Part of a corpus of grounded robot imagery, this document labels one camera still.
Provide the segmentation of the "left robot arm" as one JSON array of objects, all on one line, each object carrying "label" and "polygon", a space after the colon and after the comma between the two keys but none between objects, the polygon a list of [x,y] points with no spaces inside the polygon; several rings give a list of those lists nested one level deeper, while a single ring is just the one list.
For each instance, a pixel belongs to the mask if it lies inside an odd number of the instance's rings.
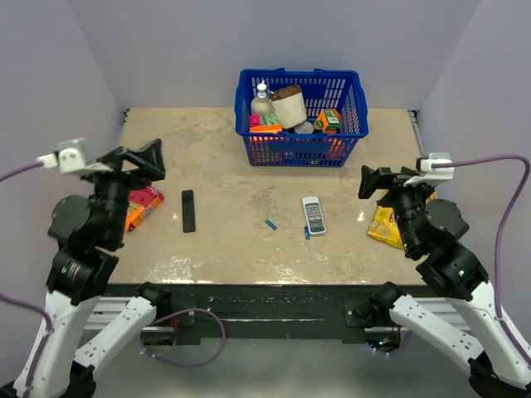
[{"label": "left robot arm", "polygon": [[166,170],[159,138],[142,148],[117,147],[89,160],[83,138],[60,143],[27,170],[58,168],[91,183],[88,197],[70,195],[57,202],[47,234],[58,251],[46,279],[44,308],[2,296],[4,303],[42,317],[20,375],[1,388],[3,397],[91,397],[100,373],[150,323],[172,315],[171,294],[156,284],[140,285],[103,330],[80,344],[85,326],[106,291],[124,245],[131,192],[162,181]]}]

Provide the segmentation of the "black remote control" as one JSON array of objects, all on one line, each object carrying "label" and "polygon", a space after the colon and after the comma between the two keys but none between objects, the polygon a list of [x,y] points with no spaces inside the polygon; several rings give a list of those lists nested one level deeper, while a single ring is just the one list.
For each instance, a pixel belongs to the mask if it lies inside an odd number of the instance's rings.
[{"label": "black remote control", "polygon": [[193,190],[182,191],[182,221],[184,233],[191,233],[196,230]]}]

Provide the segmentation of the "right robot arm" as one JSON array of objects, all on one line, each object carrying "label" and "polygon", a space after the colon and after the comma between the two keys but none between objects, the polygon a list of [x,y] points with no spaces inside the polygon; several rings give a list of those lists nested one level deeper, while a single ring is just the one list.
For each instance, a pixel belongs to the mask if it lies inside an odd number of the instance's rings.
[{"label": "right robot arm", "polygon": [[431,199],[435,188],[407,167],[361,168],[358,191],[392,209],[408,259],[418,261],[422,280],[465,321],[469,333],[424,309],[410,294],[386,282],[354,309],[364,327],[404,326],[449,357],[468,375],[481,397],[528,397],[530,346],[494,303],[494,285],[476,255],[459,240],[469,230],[452,201]]}]

